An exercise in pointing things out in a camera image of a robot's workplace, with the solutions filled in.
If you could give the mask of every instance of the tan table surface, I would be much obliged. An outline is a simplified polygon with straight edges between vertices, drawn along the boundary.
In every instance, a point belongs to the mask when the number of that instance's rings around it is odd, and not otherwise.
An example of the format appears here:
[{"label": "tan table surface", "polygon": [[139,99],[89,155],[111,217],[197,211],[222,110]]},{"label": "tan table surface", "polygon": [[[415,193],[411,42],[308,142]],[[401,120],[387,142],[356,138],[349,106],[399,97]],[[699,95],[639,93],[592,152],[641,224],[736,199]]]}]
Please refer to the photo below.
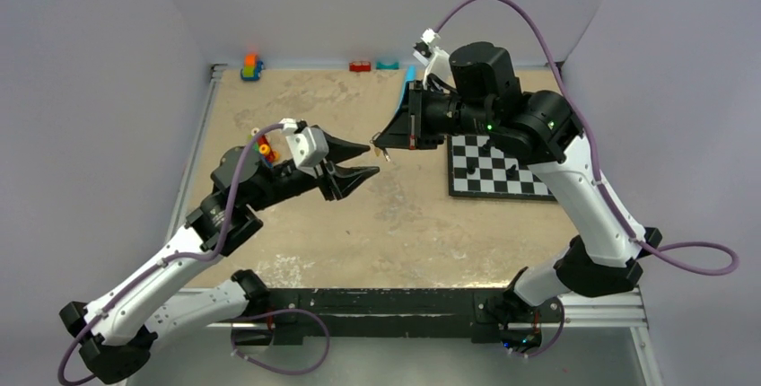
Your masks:
[{"label": "tan table surface", "polygon": [[[548,70],[518,73],[524,90],[554,90]],[[397,107],[404,71],[266,70],[244,83],[223,74],[188,210],[209,194],[222,154],[253,127],[304,118],[333,136],[368,144]],[[269,137],[288,158],[284,140]],[[552,203],[448,195],[445,145],[436,151],[368,153],[345,162],[380,166],[354,194],[326,202],[318,190],[261,211],[265,226],[228,259],[192,280],[212,287],[253,269],[270,287],[505,285],[523,266],[556,254],[576,234]]]}]

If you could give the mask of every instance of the blue plastic piece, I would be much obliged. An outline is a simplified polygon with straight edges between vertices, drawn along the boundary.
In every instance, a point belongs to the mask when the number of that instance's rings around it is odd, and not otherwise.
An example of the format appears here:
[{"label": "blue plastic piece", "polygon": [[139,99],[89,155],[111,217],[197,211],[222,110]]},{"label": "blue plastic piece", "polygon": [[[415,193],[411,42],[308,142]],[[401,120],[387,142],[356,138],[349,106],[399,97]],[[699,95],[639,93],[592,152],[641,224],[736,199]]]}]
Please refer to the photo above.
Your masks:
[{"label": "blue plastic piece", "polygon": [[405,74],[405,81],[402,84],[402,93],[399,95],[399,105],[397,105],[397,112],[399,111],[399,108],[402,107],[402,101],[404,100],[404,91],[407,88],[407,83],[414,81],[416,75],[417,75],[417,72],[415,70],[415,66],[410,66],[407,68],[407,73]]},{"label": "blue plastic piece", "polygon": [[252,76],[246,76],[243,74],[243,69],[241,69],[241,79],[243,81],[258,81],[261,77],[261,71],[264,70],[264,62],[261,60],[257,61],[257,68],[254,69],[254,75]]},{"label": "blue plastic piece", "polygon": [[253,151],[252,153],[256,154],[258,156],[259,160],[261,160],[268,168],[272,168],[272,163],[270,163],[267,160],[267,158],[265,158],[265,156],[262,155],[262,153],[260,153],[259,151]]}]

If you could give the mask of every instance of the cable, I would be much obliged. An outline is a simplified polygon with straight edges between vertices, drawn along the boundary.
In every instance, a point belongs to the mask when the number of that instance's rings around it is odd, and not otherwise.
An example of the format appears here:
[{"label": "cable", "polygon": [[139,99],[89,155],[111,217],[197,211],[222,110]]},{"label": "cable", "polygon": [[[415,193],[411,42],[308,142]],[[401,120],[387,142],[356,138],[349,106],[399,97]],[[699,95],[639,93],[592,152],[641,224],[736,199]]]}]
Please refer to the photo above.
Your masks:
[{"label": "cable", "polygon": [[433,81],[433,83],[436,84],[439,89],[449,90],[449,92],[453,92],[457,94],[457,89],[449,85],[448,83],[445,83],[438,75],[434,74],[428,74],[428,78]]},{"label": "cable", "polygon": [[238,346],[235,345],[235,337],[232,334],[233,331],[235,330],[234,328],[231,328],[231,331],[230,331],[230,343],[232,344],[232,354],[238,356],[240,359],[243,359],[246,362],[250,362],[258,367],[264,368],[265,370],[268,370],[277,374],[282,374],[282,375],[302,375],[302,374],[311,373],[314,370],[318,369],[319,366],[322,365],[322,363],[325,362],[325,359],[328,357],[328,351],[330,350],[330,333],[328,332],[328,327],[325,325],[325,322],[322,321],[322,319],[318,317],[317,314],[314,314],[313,312],[309,312],[306,310],[301,310],[298,308],[287,308],[284,310],[266,312],[264,314],[259,314],[256,316],[241,317],[235,320],[254,321],[254,320],[261,320],[269,316],[276,316],[278,314],[288,314],[288,313],[294,313],[294,312],[311,317],[315,322],[317,322],[319,327],[322,329],[322,332],[325,334],[325,350],[322,352],[322,355],[319,357],[317,362],[301,370],[285,370],[283,368],[277,368],[272,365],[265,364],[248,355],[243,354],[243,352],[241,352],[238,349]]},{"label": "cable", "polygon": [[[230,231],[230,222],[232,220],[232,210],[235,206],[235,197],[238,195],[238,185],[241,182],[241,171],[243,169],[243,163],[246,160],[246,155],[248,155],[249,151],[251,150],[251,147],[253,145],[258,144],[258,140],[266,133],[269,133],[271,131],[281,129],[283,128],[282,124],[272,124],[267,127],[262,128],[259,130],[252,138],[251,140],[246,144],[246,146],[243,147],[243,151],[241,151],[241,157],[238,159],[238,163],[235,166],[235,172],[232,175],[232,181],[230,183],[230,192],[227,195],[227,205],[224,209],[224,221],[222,223],[222,228],[219,231],[219,239],[214,246],[214,249],[210,251],[208,254],[196,254],[196,253],[189,253],[189,252],[183,252],[183,253],[175,253],[170,256],[167,256],[166,258],[163,258],[164,264],[168,264],[174,260],[177,259],[195,259],[202,262],[208,262],[213,259],[215,259],[220,252],[222,252],[222,248],[224,247],[224,242],[227,239],[227,232]],[[121,301],[122,298],[124,298],[132,289],[134,289],[137,285],[143,283],[147,277],[149,277],[151,274],[156,272],[159,268],[161,268],[158,264],[151,265],[149,268],[147,268],[145,271],[143,271],[142,274],[138,275],[130,281],[127,285],[125,285],[119,292],[117,292],[111,300],[106,303],[103,308],[101,309],[101,313],[95,315],[95,317],[90,320],[89,323],[87,323],[84,328],[82,328],[81,331],[76,335],[72,343],[69,345],[69,347],[64,352],[64,356],[61,358],[61,363],[58,365],[58,382],[62,384],[63,386],[79,386],[81,384],[85,384],[86,382],[89,382],[93,379],[95,379],[95,375],[89,375],[85,378],[82,378],[77,381],[70,381],[66,378],[66,366],[68,365],[69,359],[71,358],[71,355],[74,353],[74,350],[76,349],[76,346],[79,344],[80,341],[84,339],[85,336],[92,330],[92,328],[95,327],[95,325],[98,324],[99,321],[103,319],[103,314],[108,314],[111,309],[116,306],[116,304]]]},{"label": "cable", "polygon": [[555,345],[557,340],[560,338],[560,334],[563,333],[563,326],[565,324],[565,307],[563,306],[563,302],[560,301],[559,298],[557,300],[557,305],[560,307],[560,324],[557,325],[557,331],[555,332],[554,336],[550,338],[546,346],[540,347],[539,350],[537,350],[536,352],[524,353],[526,357],[537,357],[545,353],[547,350],[549,350],[552,346]]},{"label": "cable", "polygon": [[[450,20],[452,16],[454,16],[455,13],[459,12],[460,9],[462,9],[463,7],[475,1],[476,0],[466,0],[462,2],[461,4],[459,4],[457,7],[452,9],[449,13],[447,13],[447,15],[436,25],[436,27],[433,30],[438,33],[439,30]],[[542,36],[542,33],[539,31],[539,28],[534,23],[534,21],[531,20],[531,18],[529,17],[529,14],[526,13],[526,11],[524,11],[515,2],[513,2],[512,0],[496,0],[496,1],[507,4],[513,10],[515,10],[515,12],[517,12],[523,18],[523,20],[526,21],[526,23],[529,25],[531,30],[534,32],[534,35],[537,37],[539,46],[542,47],[542,51],[544,51],[549,68],[552,71],[552,75],[555,78],[555,82],[557,83],[557,88],[560,90],[560,93],[563,95],[563,97],[565,97],[565,99],[568,101],[568,105],[571,107],[571,109],[576,114],[579,121],[582,123],[584,133],[589,139],[590,156],[591,156],[591,164],[592,164],[592,176],[594,177],[594,180],[595,180],[594,184],[597,186],[598,191],[600,195],[602,196],[603,200],[605,201],[605,204],[610,209],[610,212],[616,218],[618,223],[621,224],[621,227],[624,228],[624,231],[626,232],[626,235],[629,237],[629,239],[631,241],[635,241],[640,247],[643,248],[643,250],[651,253],[653,256],[657,257],[658,259],[661,259],[674,267],[677,267],[679,269],[683,269],[685,271],[692,272],[695,274],[699,274],[703,276],[725,276],[733,272],[735,269],[737,269],[739,266],[738,254],[734,250],[730,249],[729,247],[726,247],[724,245],[721,245],[715,242],[703,242],[703,241],[677,242],[677,243],[662,246],[659,249],[654,249],[653,247],[648,245],[647,242],[641,241],[640,239],[637,238],[636,231],[634,230],[632,225],[628,222],[626,217],[624,217],[624,214],[621,212],[621,210],[616,205],[616,202],[613,200],[613,197],[611,196],[610,191],[608,190],[608,183],[602,179],[602,171],[600,170],[600,167],[599,167],[597,139],[595,138],[594,133],[591,130],[589,122],[583,116],[581,110],[579,110],[579,107],[576,105],[576,103],[568,95],[568,91],[565,88],[565,83],[563,82],[563,79],[560,76],[560,71],[558,70],[557,65],[555,64],[555,60],[552,58],[552,54],[550,53],[549,46],[547,45],[547,42]],[[667,256],[663,254],[663,251],[683,249],[688,247],[704,247],[704,248],[722,251],[724,253],[727,253],[730,256],[731,262],[727,267],[724,267],[724,268],[707,269],[707,268],[699,268],[699,267],[689,265],[685,262],[674,259],[671,256]]]}]

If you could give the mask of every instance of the black and white checkerboard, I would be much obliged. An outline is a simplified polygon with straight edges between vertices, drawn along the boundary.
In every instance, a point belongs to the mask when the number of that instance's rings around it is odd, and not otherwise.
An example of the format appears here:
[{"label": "black and white checkerboard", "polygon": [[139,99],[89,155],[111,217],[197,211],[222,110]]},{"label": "black and white checkerboard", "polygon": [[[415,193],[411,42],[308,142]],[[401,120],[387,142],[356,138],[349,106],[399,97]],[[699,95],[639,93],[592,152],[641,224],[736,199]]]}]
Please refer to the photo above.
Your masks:
[{"label": "black and white checkerboard", "polygon": [[[450,196],[555,200],[547,186],[526,166],[505,158],[496,148],[484,152],[479,148],[488,136],[450,136],[447,139]],[[468,165],[475,172],[468,174]],[[508,177],[508,171],[517,171]]]}]

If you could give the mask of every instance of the gray floor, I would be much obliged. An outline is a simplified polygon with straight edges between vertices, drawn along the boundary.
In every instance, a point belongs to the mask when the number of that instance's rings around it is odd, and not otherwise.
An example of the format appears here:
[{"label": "gray floor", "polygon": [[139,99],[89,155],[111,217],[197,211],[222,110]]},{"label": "gray floor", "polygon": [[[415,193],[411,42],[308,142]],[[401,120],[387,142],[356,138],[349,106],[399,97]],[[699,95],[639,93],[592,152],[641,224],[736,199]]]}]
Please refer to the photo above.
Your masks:
[{"label": "gray floor", "polygon": [[[548,336],[554,331],[547,329]],[[249,352],[278,367],[300,369],[317,359],[325,341]],[[156,355],[128,386],[641,386],[629,329],[566,329],[556,347],[536,359],[516,360],[495,345],[466,339],[331,340],[326,362],[314,373],[284,376],[231,357],[230,331],[206,329]]]}]

